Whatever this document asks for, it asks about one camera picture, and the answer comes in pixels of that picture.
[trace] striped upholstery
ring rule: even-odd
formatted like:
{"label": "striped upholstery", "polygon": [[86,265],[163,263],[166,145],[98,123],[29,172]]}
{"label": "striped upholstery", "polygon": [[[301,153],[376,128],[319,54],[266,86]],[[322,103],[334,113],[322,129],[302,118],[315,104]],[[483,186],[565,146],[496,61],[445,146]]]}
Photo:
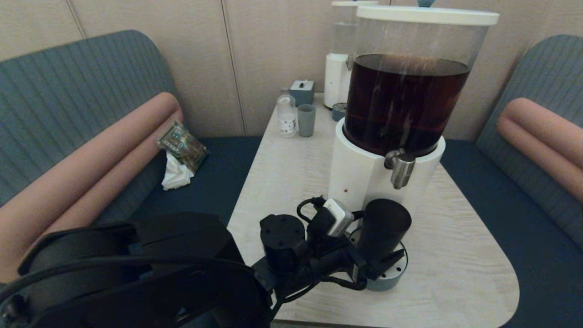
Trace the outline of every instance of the striped upholstery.
{"label": "striped upholstery", "polygon": [[[0,206],[174,82],[152,41],[123,31],[0,62]],[[150,163],[101,214],[127,219],[160,182]]]}
{"label": "striped upholstery", "polygon": [[504,141],[496,121],[513,99],[525,97],[583,127],[583,38],[559,35],[529,50],[514,71],[476,145],[510,176],[583,249],[577,200]]}

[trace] table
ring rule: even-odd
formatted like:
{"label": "table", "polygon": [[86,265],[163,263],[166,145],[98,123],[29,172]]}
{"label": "table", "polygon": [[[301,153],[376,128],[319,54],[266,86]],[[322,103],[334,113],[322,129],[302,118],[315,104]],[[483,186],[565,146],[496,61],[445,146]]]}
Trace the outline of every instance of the table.
{"label": "table", "polygon": [[[317,95],[309,138],[283,138],[269,121],[228,225],[247,265],[264,256],[259,221],[296,214],[326,195],[336,122]],[[310,206],[306,214],[315,212]],[[284,304],[276,320],[369,327],[499,327],[518,306],[512,265],[455,182],[440,165],[403,243],[409,267],[386,292],[320,283]]]}

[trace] white napkin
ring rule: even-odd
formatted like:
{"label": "white napkin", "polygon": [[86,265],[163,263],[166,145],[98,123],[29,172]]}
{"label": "white napkin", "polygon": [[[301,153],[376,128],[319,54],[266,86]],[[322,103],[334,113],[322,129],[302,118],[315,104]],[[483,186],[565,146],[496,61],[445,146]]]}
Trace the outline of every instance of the white napkin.
{"label": "white napkin", "polygon": [[180,164],[178,159],[168,152],[166,152],[166,159],[166,173],[164,180],[162,180],[164,190],[176,189],[189,184],[194,173],[186,165]]}

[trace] snack package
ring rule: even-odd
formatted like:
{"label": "snack package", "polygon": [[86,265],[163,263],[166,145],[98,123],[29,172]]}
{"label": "snack package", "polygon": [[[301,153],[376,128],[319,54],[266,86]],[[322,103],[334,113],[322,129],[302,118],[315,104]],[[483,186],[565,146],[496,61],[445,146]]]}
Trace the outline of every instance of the snack package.
{"label": "snack package", "polygon": [[201,167],[208,155],[206,147],[178,121],[156,140],[156,145],[171,153],[193,173]]}

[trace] beverage dispenser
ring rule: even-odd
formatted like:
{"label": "beverage dispenser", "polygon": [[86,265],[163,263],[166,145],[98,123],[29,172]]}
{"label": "beverage dispenser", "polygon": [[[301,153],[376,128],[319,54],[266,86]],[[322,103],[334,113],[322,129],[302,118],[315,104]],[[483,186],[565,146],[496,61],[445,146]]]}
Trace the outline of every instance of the beverage dispenser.
{"label": "beverage dispenser", "polygon": [[356,42],[356,9],[378,1],[332,1],[332,44],[326,56],[324,104],[346,103]]}
{"label": "beverage dispenser", "polygon": [[441,134],[499,15],[398,6],[361,6],[356,15],[328,196],[353,211],[388,198],[414,215],[445,150]]}

